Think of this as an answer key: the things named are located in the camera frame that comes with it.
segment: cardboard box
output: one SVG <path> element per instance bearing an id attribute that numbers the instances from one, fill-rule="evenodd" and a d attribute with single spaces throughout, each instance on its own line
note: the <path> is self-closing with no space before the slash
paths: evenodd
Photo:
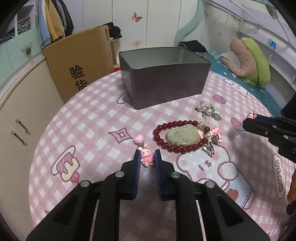
<path id="1" fill-rule="evenodd" d="M 43 51 L 65 102 L 92 82 L 114 72 L 107 26 L 75 33 Z"/>
<path id="2" fill-rule="evenodd" d="M 111 52 L 112 52 L 112 59 L 113 59 L 113 65 L 116 65 L 117 64 L 117 61 L 116 61 L 116 44 L 115 42 L 111 42 Z"/>

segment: pink checkered tablecloth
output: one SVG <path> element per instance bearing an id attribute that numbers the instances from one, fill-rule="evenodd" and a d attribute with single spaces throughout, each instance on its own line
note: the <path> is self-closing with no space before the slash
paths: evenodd
<path id="1" fill-rule="evenodd" d="M 212 103 L 222 120 L 203 120 L 201 113 L 194 110 L 201 100 Z M 202 150 L 176 154 L 161 149 L 163 159 L 192 181 L 215 181 L 271 240 L 276 240 L 288 219 L 286 195 L 294 167 L 267 138 L 243 130 L 243 118 L 251 110 L 270 115 L 243 87 L 212 72 L 202 94 L 142 110 L 128 103 L 120 71 L 99 79 L 68 101 L 40 138 L 29 180 L 34 225 L 76 182 L 102 181 L 120 170 L 123 162 L 132 160 L 136 149 L 133 138 L 138 134 L 154 150 L 159 148 L 152 139 L 157 125 L 197 120 L 222 130 L 222 142 L 214 146 L 215 154 L 210 157 Z M 154 166 L 141 165 L 137 198 L 133 202 L 121 201 L 120 240 L 175 239 L 175 204 L 159 199 Z"/>

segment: pink figurine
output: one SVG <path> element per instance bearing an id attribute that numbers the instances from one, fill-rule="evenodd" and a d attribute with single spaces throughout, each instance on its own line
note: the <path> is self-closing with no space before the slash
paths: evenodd
<path id="1" fill-rule="evenodd" d="M 257 115 L 254 113 L 254 111 L 252 110 L 244 119 L 247 119 L 247 118 L 251 118 L 251 119 L 255 119 L 257 117 Z"/>
<path id="2" fill-rule="evenodd" d="M 138 149 L 141 151 L 141 163 L 148 167 L 154 165 L 154 155 L 149 151 L 148 146 L 145 144 L 144 148 L 138 147 Z"/>
<path id="3" fill-rule="evenodd" d="M 219 129 L 218 126 L 214 126 L 211 131 L 211 138 L 216 142 L 222 142 L 222 136 L 220 135 L 222 131 Z"/>

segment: cabinet handle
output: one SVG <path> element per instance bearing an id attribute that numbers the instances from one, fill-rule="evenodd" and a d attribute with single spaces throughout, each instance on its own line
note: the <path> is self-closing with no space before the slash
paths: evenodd
<path id="1" fill-rule="evenodd" d="M 11 134 L 13 134 L 16 138 L 18 138 L 20 141 L 21 141 L 21 143 L 23 144 L 23 145 L 27 145 L 23 140 L 22 140 L 22 138 L 20 138 L 14 131 L 10 131 L 10 133 Z"/>
<path id="2" fill-rule="evenodd" d="M 20 120 L 16 119 L 15 122 L 16 122 L 16 123 L 19 123 L 19 124 L 25 129 L 26 134 L 28 134 L 28 129 L 23 125 L 23 123 L 21 123 Z"/>

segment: teal bedsheet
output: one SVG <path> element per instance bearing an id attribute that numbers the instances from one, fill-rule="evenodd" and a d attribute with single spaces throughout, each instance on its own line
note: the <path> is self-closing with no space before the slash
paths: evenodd
<path id="1" fill-rule="evenodd" d="M 212 63 L 210 71 L 222 75 L 245 88 L 266 107 L 272 116 L 281 116 L 280 106 L 265 88 L 259 89 L 257 87 L 248 85 L 240 77 L 233 76 L 233 73 L 227 67 L 225 67 L 221 62 L 217 61 L 209 53 L 207 53 L 205 59 Z"/>

